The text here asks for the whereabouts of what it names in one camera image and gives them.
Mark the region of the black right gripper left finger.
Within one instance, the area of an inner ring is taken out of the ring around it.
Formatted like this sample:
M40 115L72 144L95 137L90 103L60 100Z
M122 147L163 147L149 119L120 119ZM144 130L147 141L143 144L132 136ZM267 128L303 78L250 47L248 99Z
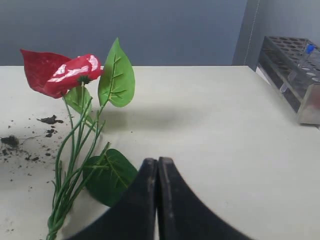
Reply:
M153 240L158 161L146 158L120 200L70 240Z

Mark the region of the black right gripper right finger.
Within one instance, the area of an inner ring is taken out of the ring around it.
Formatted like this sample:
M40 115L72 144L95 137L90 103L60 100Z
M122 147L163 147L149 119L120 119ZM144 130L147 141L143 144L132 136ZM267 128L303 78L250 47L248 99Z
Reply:
M173 160L160 157L157 173L161 240L249 240L213 213L190 189Z

